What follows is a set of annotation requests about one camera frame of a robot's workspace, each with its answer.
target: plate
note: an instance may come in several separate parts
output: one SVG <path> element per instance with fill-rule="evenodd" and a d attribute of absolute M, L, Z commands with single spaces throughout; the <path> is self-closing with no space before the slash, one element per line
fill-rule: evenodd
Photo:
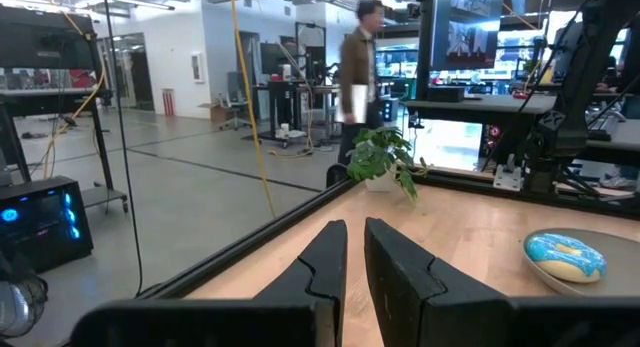
<path fill-rule="evenodd" d="M 607 260 L 607 275 L 594 283 L 573 283 L 543 271 L 527 255 L 530 238 L 541 233 L 573 237 L 593 247 Z M 640 296 L 640 243 L 606 233 L 573 228 L 553 228 L 531 233 L 522 243 L 522 252 L 533 272 L 556 292 L 567 296 Z"/>

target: blue frosted donut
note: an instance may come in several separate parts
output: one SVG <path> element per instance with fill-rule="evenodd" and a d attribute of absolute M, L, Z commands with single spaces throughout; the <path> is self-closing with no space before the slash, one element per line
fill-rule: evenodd
<path fill-rule="evenodd" d="M 563 280 L 590 283 L 607 273 L 607 261 L 575 238 L 542 233 L 529 238 L 525 251 L 542 270 Z"/>

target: cardboard box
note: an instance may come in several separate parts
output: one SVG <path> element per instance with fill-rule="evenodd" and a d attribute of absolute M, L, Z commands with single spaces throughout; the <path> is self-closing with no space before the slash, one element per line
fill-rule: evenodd
<path fill-rule="evenodd" d="M 209 119 L 216 124 L 225 123 L 233 117 L 231 110 L 221 107 L 220 102 L 203 103 L 198 107 L 208 108 Z"/>

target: red and white striped object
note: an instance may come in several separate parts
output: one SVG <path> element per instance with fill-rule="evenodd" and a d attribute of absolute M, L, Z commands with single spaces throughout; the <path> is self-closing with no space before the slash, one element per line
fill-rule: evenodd
<path fill-rule="evenodd" d="M 173 88 L 162 89 L 162 103 L 164 104 L 164 114 L 166 116 L 175 116 L 176 98 Z"/>

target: brown jacket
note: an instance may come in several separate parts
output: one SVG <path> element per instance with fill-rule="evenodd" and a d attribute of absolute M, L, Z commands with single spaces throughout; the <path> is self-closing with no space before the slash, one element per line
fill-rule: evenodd
<path fill-rule="evenodd" d="M 354 84 L 369 85 L 367 39 L 359 27 L 344 40 L 340 51 L 340 103 L 344 113 L 353 111 L 351 86 Z"/>

